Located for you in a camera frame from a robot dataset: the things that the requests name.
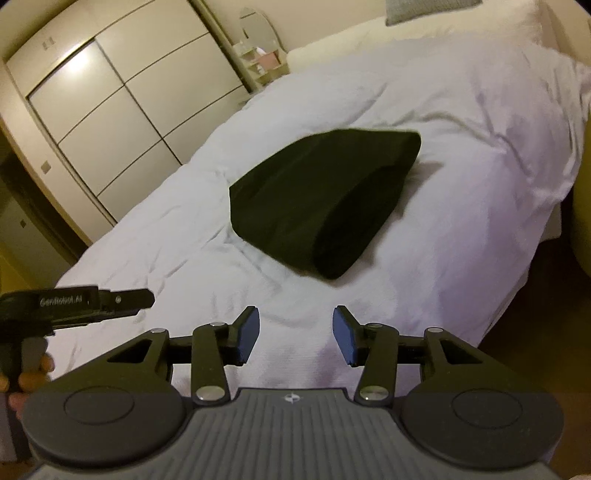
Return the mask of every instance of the hand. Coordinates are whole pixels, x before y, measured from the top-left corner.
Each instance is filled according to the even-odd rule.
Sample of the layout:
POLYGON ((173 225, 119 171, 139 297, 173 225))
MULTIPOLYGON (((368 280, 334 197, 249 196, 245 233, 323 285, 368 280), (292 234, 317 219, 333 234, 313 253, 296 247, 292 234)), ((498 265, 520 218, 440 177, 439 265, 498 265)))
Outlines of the hand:
MULTIPOLYGON (((47 374, 53 372, 54 369, 55 364, 53 362, 53 358, 50 355, 45 354, 41 358, 41 366, 38 372, 22 373, 21 376, 18 377, 18 384, 21 387, 23 393, 10 394, 8 404, 14 411, 17 412, 17 418, 19 420, 21 419, 22 409, 28 396, 49 382, 50 379, 49 375, 47 374)), ((8 379, 5 376, 0 375, 0 393, 7 392, 9 386, 10 382, 8 379)))

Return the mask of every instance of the metal pivot screw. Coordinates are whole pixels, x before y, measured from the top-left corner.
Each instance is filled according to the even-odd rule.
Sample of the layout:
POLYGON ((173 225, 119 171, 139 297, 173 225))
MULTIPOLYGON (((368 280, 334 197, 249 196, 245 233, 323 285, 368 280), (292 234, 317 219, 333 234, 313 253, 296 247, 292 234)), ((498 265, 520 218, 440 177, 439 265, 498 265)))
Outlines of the metal pivot screw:
POLYGON ((205 387, 198 388, 195 392, 195 396, 201 401, 218 401, 224 395, 226 395, 226 391, 217 385, 206 385, 205 387))
POLYGON ((361 398, 367 401, 382 401, 388 398, 390 392, 384 387, 378 385, 370 385, 369 387, 363 387, 359 390, 361 398))

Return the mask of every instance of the wedge pillow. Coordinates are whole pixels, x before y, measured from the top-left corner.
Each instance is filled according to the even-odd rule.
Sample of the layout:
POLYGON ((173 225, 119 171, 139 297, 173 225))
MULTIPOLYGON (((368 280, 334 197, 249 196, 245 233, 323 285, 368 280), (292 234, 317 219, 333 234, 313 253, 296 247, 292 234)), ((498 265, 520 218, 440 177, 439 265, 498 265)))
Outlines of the wedge pillow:
POLYGON ((396 207, 420 145, 402 131, 302 138, 230 187, 232 227, 295 270, 339 278, 396 207))

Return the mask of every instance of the bed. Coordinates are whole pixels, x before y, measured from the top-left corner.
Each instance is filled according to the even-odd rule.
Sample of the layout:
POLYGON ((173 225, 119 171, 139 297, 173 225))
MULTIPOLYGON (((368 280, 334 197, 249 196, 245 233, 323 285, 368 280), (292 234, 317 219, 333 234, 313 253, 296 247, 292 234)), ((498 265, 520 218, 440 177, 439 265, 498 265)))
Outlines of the bed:
MULTIPOLYGON (((540 5, 517 3, 526 8, 487 23, 487 35, 451 28, 458 15, 466 23, 452 12, 433 15, 447 15, 444 27, 427 34, 394 38, 376 19, 290 52, 293 73, 220 126, 60 280, 146 287, 156 302, 134 318, 57 332, 55 375, 146 330, 190 335, 248 305, 260 309, 261 334, 247 365, 226 367, 233 392, 352 391, 361 372, 332 335, 339 304, 361 323, 403 335, 440 326, 478 345, 524 285, 537 245, 560 234, 551 218, 574 183, 591 99, 591 69, 542 46, 552 47, 540 5), (336 128, 410 129, 423 144, 368 249, 323 281, 240 239, 228 188, 286 145, 336 128)), ((401 366, 397 395, 418 381, 418 369, 401 366)), ((175 367, 173 385, 190 395, 187 365, 175 367)))

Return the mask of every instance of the pink box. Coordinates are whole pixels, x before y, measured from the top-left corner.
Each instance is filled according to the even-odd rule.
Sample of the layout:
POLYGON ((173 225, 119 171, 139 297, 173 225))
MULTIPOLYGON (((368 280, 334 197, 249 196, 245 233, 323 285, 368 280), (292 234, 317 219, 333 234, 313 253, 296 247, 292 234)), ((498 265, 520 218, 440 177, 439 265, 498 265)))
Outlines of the pink box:
POLYGON ((279 60, 277 59, 277 55, 274 51, 272 51, 271 53, 267 53, 266 55, 263 55, 261 57, 258 57, 256 61, 265 70, 276 69, 280 65, 279 60))

